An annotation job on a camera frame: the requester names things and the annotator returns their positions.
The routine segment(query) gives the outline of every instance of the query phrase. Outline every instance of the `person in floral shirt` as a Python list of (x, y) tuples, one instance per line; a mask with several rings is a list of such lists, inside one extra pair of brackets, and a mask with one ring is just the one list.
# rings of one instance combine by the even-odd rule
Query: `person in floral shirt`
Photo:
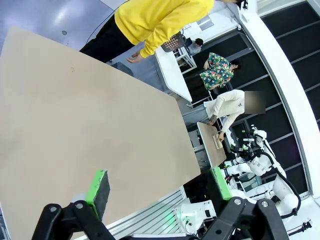
[(200, 73), (205, 89), (223, 88), (234, 76), (234, 70), (240, 69), (240, 67), (238, 60), (230, 63), (224, 57), (210, 52), (209, 58), (203, 66), (206, 71)]

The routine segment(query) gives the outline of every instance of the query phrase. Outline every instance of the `person's hand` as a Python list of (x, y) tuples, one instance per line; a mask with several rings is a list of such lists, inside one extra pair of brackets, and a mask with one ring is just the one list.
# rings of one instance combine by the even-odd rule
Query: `person's hand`
[(203, 68), (207, 70), (210, 67), (209, 62), (205, 61)]
[(137, 51), (135, 54), (133, 54), (131, 57), (128, 57), (127, 58), (127, 61), (129, 63), (132, 63), (132, 64), (136, 64), (138, 62), (140, 62), (142, 59), (144, 59), (141, 54), (140, 54), (140, 51)]
[(224, 134), (225, 134), (225, 133), (222, 131), (222, 132), (220, 132), (219, 135), (218, 135), (218, 139), (219, 139), (220, 143), (221, 143), (223, 140), (225, 140)]
[(217, 116), (216, 116), (216, 115), (212, 115), (212, 116), (209, 118), (208, 125), (209, 125), (209, 126), (213, 126), (216, 121), (217, 121)]

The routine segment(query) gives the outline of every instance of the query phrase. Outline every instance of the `screw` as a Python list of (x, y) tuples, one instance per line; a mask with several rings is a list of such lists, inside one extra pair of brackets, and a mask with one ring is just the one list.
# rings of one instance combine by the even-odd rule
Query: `screw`
[(50, 212), (54, 212), (55, 210), (57, 210), (57, 208), (55, 206), (50, 207)]
[(236, 200), (234, 200), (234, 203), (237, 204), (237, 205), (240, 205), (241, 204), (241, 200), (240, 199), (236, 199)]
[(261, 205), (264, 207), (264, 208), (266, 208), (266, 207), (268, 207), (268, 203), (266, 202), (266, 201), (263, 201), (263, 202), (261, 202)]
[(83, 207), (82, 203), (78, 203), (78, 204), (76, 205), (76, 208), (77, 208), (77, 209), (82, 209), (82, 207)]

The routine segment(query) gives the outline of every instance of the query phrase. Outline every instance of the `green floral shirt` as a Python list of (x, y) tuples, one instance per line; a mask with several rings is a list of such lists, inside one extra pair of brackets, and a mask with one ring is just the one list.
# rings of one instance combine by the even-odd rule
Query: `green floral shirt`
[(212, 52), (210, 52), (207, 61), (210, 65), (209, 69), (200, 73), (205, 88), (210, 90), (210, 88), (216, 84), (219, 84), (219, 87), (223, 88), (234, 76), (234, 72), (230, 70), (230, 62), (224, 57)]

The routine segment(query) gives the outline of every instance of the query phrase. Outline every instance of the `green tape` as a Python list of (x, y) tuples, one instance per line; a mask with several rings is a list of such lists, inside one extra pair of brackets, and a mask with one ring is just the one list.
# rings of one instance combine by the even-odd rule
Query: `green tape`
[(220, 190), (223, 200), (229, 201), (232, 198), (230, 189), (219, 167), (211, 168), (211, 174)]
[(103, 179), (104, 175), (106, 174), (107, 171), (105, 170), (97, 170), (93, 181), (90, 185), (89, 191), (85, 195), (85, 201), (92, 207), (94, 210), (95, 214), (98, 216), (98, 211), (95, 205), (95, 199), (97, 196), (97, 192), (100, 188), (101, 180)]

